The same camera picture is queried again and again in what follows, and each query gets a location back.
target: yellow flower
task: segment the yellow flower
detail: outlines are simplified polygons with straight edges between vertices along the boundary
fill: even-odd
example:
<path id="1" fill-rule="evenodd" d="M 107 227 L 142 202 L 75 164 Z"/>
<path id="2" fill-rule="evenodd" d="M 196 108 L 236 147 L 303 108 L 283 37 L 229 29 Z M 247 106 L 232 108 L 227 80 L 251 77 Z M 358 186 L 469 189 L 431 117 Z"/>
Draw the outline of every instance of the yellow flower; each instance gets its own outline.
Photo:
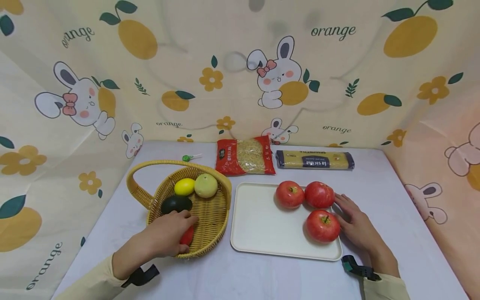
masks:
<path id="1" fill-rule="evenodd" d="M 223 119 L 218 119 L 216 122 L 216 127 L 218 129 L 230 130 L 232 129 L 232 126 L 235 125 L 235 121 L 232 120 L 229 116 L 225 116 L 223 117 Z"/>
<path id="2" fill-rule="evenodd" d="M 95 171 L 90 173 L 82 173 L 78 175 L 80 179 L 80 190 L 88 191 L 90 195 L 95 195 L 98 189 L 102 186 L 102 181 L 96 177 Z"/>
<path id="3" fill-rule="evenodd" d="M 24 6 L 20 0 L 0 0 L 0 12 L 3 10 L 20 15 L 24 13 Z"/>
<path id="4" fill-rule="evenodd" d="M 223 87 L 223 74 L 220 71 L 214 71 L 212 68 L 205 68 L 202 71 L 203 76 L 198 81 L 205 85 L 205 91 L 211 92 L 214 88 L 221 89 Z"/>
<path id="5" fill-rule="evenodd" d="M 401 147 L 403 145 L 403 138 L 407 132 L 401 129 L 396 129 L 391 135 L 387 136 L 387 140 L 392 141 L 395 147 Z"/>
<path id="6" fill-rule="evenodd" d="M 432 82 L 425 82 L 420 86 L 420 93 L 417 95 L 418 99 L 429 99 L 430 105 L 435 104 L 438 99 L 443 99 L 448 96 L 450 90 L 445 86 L 447 79 L 443 76 L 438 76 L 432 79 Z"/>
<path id="7" fill-rule="evenodd" d="M 26 145 L 17 152 L 7 152 L 0 156 L 0 165 L 5 165 L 1 172 L 5 175 L 20 173 L 27 176 L 36 171 L 37 166 L 43 165 L 47 161 L 45 155 L 39 155 L 38 149 L 34 146 Z"/>
<path id="8" fill-rule="evenodd" d="M 177 142 L 188 142 L 188 143 L 193 143 L 193 139 L 181 136 L 177 139 Z"/>

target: human hand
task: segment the human hand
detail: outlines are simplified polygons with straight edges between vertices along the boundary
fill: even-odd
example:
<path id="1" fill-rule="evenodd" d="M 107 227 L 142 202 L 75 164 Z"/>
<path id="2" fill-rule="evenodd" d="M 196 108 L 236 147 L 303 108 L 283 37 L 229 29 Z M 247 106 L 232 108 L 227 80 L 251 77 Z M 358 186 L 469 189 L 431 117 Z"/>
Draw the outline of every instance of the human hand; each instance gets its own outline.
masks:
<path id="1" fill-rule="evenodd" d="M 172 211 L 161 216 L 143 231 L 132 236 L 113 254 L 113 275 L 125 280 L 143 264 L 156 257 L 188 253 L 188 245 L 180 245 L 180 239 L 190 226 L 198 221 L 189 211 Z"/>
<path id="2" fill-rule="evenodd" d="M 335 203 L 350 218 L 347 222 L 336 215 L 342 231 L 355 246 L 368 253 L 374 270 L 400 278 L 396 258 L 368 216 L 344 194 L 335 193 Z"/>

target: dark green avocado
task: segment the dark green avocado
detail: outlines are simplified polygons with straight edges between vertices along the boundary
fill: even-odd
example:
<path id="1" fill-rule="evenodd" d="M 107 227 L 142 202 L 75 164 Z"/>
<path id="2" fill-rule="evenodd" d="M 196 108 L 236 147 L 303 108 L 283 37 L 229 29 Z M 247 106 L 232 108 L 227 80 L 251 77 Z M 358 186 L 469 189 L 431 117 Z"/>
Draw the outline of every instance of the dark green avocado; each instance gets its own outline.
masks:
<path id="1" fill-rule="evenodd" d="M 174 210 L 179 213 L 185 209 L 192 209 L 192 201 L 188 199 L 187 196 L 173 195 L 163 201 L 160 207 L 160 212 L 162 213 L 162 215 L 167 215 Z"/>

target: sleeve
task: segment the sleeve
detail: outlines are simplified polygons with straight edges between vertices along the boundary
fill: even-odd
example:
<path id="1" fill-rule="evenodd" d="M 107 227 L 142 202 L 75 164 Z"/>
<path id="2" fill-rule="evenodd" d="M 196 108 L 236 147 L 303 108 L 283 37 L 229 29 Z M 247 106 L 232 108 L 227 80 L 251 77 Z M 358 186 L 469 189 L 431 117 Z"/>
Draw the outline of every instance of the sleeve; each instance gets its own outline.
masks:
<path id="1" fill-rule="evenodd" d="M 56 300 L 110 300 L 120 294 L 126 280 L 113 276 L 113 254 L 56 297 Z"/>
<path id="2" fill-rule="evenodd" d="M 380 281 L 363 279 L 365 300 L 410 300 L 405 282 L 398 277 L 378 274 Z"/>

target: cartoon rabbit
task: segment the cartoon rabbit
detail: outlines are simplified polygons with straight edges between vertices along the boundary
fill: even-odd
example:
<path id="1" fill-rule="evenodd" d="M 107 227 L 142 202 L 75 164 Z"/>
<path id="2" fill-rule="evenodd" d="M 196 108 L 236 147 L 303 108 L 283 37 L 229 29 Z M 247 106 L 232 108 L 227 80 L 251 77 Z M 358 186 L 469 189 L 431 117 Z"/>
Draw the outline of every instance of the cartoon rabbit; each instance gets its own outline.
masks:
<path id="1" fill-rule="evenodd" d="M 299 128 L 297 126 L 289 126 L 287 129 L 281 129 L 282 119 L 275 118 L 272 120 L 272 127 L 265 129 L 262 135 L 268 135 L 272 144 L 280 145 L 288 143 L 291 133 L 297 133 Z"/>
<path id="2" fill-rule="evenodd" d="M 480 123 L 468 134 L 468 143 L 445 150 L 448 166 L 458 176 L 466 176 L 470 165 L 480 164 Z"/>
<path id="3" fill-rule="evenodd" d="M 137 156 L 138 151 L 140 151 L 140 149 L 142 148 L 142 145 L 144 143 L 144 137 L 139 134 L 140 129 L 142 129 L 140 124 L 133 123 L 131 127 L 131 135 L 128 135 L 126 130 L 121 133 L 123 141 L 127 144 L 127 151 L 125 152 L 127 158 Z"/>
<path id="4" fill-rule="evenodd" d="M 61 96 L 49 92 L 38 94 L 35 97 L 36 109 L 50 119 L 64 114 L 81 126 L 93 125 L 100 140 L 105 140 L 115 128 L 115 119 L 109 117 L 114 116 L 115 112 L 108 111 L 112 107 L 102 105 L 95 83 L 89 78 L 78 79 L 70 67 L 61 61 L 55 64 L 53 72 L 58 81 L 70 90 Z"/>
<path id="5" fill-rule="evenodd" d="M 443 224 L 447 221 L 448 217 L 443 209 L 429 206 L 427 202 L 427 199 L 442 193 L 442 187 L 438 183 L 432 182 L 420 189 L 412 184 L 406 184 L 405 189 L 424 221 L 428 218 L 434 219 L 437 224 Z"/>
<path id="6" fill-rule="evenodd" d="M 300 80 L 301 67 L 290 59 L 294 44 L 293 37 L 284 37 L 278 44 L 276 60 L 267 60 L 259 49 L 248 55 L 247 68 L 257 70 L 258 87 L 264 92 L 262 98 L 258 100 L 258 105 L 270 109 L 281 107 L 283 103 L 280 100 L 282 96 L 280 87 L 287 82 Z"/>

